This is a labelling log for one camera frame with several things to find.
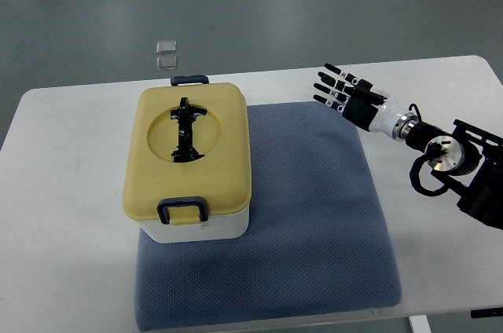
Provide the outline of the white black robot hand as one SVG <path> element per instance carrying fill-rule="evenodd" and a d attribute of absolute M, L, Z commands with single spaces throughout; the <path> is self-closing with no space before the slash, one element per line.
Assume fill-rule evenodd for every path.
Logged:
<path fill-rule="evenodd" d="M 381 132 L 401 141 L 406 123 L 416 119 L 411 111 L 398 106 L 387 91 L 332 64 L 318 72 L 314 99 L 340 113 L 347 121 L 367 132 Z"/>

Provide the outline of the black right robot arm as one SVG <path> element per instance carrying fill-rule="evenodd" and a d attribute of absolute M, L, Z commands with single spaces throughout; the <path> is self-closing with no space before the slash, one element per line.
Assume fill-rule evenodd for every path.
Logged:
<path fill-rule="evenodd" d="M 399 137 L 422 152 L 411 166 L 413 189 L 424 196 L 460 196 L 459 210 L 484 225 L 502 229 L 502 138 L 456 119 L 447 133 L 422 120 L 415 104 Z"/>

